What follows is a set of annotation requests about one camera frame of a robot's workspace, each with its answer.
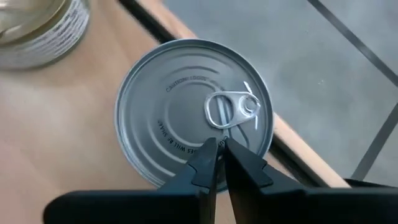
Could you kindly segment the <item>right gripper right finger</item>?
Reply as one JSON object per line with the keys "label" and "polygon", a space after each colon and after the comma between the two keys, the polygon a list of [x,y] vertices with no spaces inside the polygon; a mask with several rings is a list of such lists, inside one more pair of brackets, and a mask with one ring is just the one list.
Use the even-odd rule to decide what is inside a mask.
{"label": "right gripper right finger", "polygon": [[224,164],[237,224],[398,224],[398,188],[306,187],[234,139]]}

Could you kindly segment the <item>red label tuna can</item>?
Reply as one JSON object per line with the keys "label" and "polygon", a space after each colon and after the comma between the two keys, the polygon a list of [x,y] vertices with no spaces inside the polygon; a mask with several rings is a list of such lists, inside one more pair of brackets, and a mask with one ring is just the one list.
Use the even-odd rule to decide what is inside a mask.
{"label": "red label tuna can", "polygon": [[178,39],[138,60],[116,98],[121,149],[156,187],[176,175],[208,138],[232,138],[263,156],[274,115],[259,72],[239,53],[210,40]]}

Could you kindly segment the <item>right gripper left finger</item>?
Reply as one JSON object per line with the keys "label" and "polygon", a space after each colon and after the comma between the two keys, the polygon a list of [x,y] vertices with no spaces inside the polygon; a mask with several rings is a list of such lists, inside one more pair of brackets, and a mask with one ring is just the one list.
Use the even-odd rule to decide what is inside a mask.
{"label": "right gripper left finger", "polygon": [[218,144],[207,139],[157,190],[78,190],[53,199],[44,224],[214,224]]}

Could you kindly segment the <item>green label tuna can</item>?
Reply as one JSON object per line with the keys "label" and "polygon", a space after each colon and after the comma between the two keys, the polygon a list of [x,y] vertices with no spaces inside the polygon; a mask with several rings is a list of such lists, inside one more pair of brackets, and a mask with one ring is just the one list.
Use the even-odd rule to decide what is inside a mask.
{"label": "green label tuna can", "polygon": [[89,21],[89,0],[0,0],[0,70],[58,60],[80,41]]}

